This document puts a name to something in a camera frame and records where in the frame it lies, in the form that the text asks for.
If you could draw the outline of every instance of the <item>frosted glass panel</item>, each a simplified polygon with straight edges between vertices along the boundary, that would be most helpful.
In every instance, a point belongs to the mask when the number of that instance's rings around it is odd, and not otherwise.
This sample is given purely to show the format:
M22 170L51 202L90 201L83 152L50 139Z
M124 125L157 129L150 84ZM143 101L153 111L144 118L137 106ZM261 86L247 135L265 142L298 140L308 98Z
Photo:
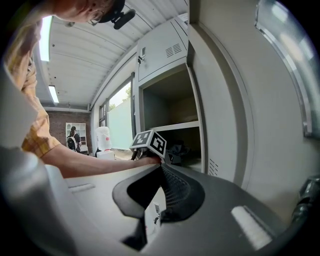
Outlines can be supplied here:
M130 99L109 112L109 129L112 148L128 150L133 140Z

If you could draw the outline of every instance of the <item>glasses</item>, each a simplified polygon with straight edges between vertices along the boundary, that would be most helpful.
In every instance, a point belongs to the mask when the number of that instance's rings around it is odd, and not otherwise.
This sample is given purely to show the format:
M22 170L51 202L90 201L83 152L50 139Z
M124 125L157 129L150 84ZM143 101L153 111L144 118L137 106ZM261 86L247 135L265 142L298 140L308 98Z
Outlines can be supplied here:
M104 12L98 10L98 11L92 13L92 18L88 21L88 23L92 26L95 26L101 21L103 16L104 16Z

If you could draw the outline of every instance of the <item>man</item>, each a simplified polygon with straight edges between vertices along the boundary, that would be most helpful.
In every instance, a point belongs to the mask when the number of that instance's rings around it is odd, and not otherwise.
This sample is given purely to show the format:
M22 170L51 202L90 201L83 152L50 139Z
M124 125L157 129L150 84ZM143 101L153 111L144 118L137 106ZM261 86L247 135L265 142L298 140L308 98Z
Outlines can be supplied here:
M23 141L22 149L33 152L45 164L56 166L64 178L100 175L160 162L159 158L138 161L103 160L78 154L61 145L49 133L49 117L36 97L36 68L32 50L40 40L42 18L56 16L69 22L104 22L117 5L125 0L46 0L38 5L17 32L5 55L5 64L15 85L37 110L36 121Z

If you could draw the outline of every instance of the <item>cabinet door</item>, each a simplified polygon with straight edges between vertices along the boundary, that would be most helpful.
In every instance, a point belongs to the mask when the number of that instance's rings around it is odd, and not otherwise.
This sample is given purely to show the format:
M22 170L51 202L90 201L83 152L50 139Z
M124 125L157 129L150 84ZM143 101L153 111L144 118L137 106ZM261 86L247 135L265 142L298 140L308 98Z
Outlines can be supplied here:
M138 67L138 81L150 76L164 66L182 59L187 50L171 21L149 32L138 43L139 55L145 48L144 60Z

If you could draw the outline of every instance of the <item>ceiling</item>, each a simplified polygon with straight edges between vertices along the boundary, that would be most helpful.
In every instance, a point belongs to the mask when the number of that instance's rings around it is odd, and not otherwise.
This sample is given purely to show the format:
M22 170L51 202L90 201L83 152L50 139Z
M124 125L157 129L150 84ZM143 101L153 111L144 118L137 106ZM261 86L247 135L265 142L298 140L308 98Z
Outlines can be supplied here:
M54 17L50 35L50 62L42 63L45 73L42 76L46 77L47 83L55 85L62 105L87 106L117 60L150 30L188 12L187 2L126 0L123 11L135 9L136 16L120 30L115 30L110 22L95 27L88 23L66 27L63 21ZM47 103L51 97L44 80L38 81L36 94L42 103Z

